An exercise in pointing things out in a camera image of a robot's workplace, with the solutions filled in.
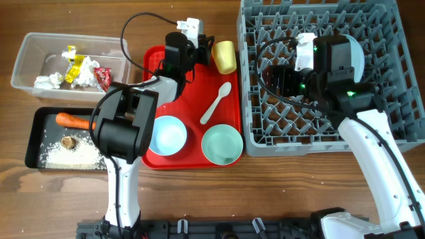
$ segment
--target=black tray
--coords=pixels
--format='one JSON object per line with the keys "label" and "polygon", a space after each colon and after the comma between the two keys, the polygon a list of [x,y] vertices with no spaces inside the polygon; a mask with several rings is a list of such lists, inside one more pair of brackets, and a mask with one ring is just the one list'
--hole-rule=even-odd
{"label": "black tray", "polygon": [[[88,130],[65,128],[56,123],[56,115],[58,113],[68,113],[80,118],[89,119],[93,112],[91,108],[55,108],[41,107],[35,112],[33,128],[29,136],[27,154],[25,156],[25,165],[31,169],[48,169],[43,163],[42,155],[49,144],[60,141],[63,135],[78,135],[79,137],[89,136]],[[99,168],[106,168],[103,160],[99,164]]]}

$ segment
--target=white clamp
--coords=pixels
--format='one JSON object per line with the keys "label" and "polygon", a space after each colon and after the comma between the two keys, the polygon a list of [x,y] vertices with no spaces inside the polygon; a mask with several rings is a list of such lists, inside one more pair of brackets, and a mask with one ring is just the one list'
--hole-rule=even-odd
{"label": "white clamp", "polygon": [[313,69],[313,39],[316,38],[314,33],[301,33],[297,36],[297,60],[295,62],[295,71],[305,68]]}
{"label": "white clamp", "polygon": [[198,35],[203,33],[203,28],[204,24],[199,19],[188,18],[187,21],[177,21],[177,29],[193,42],[195,48],[198,48]]}

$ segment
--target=wood grain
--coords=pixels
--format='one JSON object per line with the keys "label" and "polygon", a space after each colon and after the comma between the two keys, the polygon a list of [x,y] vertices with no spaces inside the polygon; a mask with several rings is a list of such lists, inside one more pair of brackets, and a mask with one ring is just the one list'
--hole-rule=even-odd
{"label": "wood grain", "polygon": [[[0,4],[0,238],[74,238],[76,223],[99,220],[107,207],[107,176],[86,171],[37,171],[24,165],[35,111],[41,106],[93,106],[34,98],[10,85],[13,65],[29,32],[118,37],[126,19],[151,11],[171,19],[201,18],[217,41],[236,43],[240,1],[2,1]],[[425,63],[421,10],[425,3],[398,3],[410,55]],[[132,58],[163,44],[174,31],[153,18],[129,24],[125,38]],[[416,67],[425,94],[425,70]],[[133,82],[140,72],[134,70]],[[425,185],[425,146],[405,153],[416,180]],[[247,155],[228,169],[139,170],[139,203],[144,219],[194,220],[308,216],[311,211],[341,206],[377,222],[377,210],[352,153],[305,157],[255,158]]]}

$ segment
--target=light blue bowl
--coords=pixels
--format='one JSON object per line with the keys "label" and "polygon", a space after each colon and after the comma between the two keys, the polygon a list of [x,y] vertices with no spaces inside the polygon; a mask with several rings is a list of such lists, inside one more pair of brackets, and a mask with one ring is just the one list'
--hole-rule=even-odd
{"label": "light blue bowl", "polygon": [[183,148],[187,131],[183,122],[173,116],[155,119],[149,149],[161,156],[170,156]]}

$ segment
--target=carrot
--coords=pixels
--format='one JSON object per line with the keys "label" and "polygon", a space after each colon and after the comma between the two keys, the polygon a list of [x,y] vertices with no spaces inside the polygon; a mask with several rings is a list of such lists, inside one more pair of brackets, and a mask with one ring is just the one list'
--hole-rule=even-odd
{"label": "carrot", "polygon": [[73,127],[77,129],[88,129],[89,121],[72,116],[67,113],[59,113],[56,116],[56,123],[63,127]]}

